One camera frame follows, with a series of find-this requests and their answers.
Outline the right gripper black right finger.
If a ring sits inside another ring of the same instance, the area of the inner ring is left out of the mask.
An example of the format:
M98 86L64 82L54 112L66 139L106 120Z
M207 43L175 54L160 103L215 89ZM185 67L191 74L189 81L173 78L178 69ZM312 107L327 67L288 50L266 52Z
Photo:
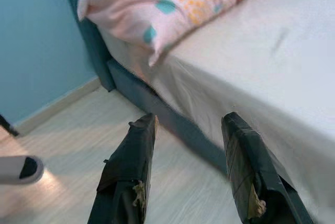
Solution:
M286 170L237 113L221 119L227 176L242 223L313 223Z

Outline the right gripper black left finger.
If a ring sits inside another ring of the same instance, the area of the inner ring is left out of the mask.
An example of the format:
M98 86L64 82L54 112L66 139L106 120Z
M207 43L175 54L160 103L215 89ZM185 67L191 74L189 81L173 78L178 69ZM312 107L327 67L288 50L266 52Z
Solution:
M129 130L105 166L88 223L144 223L158 118L149 113Z

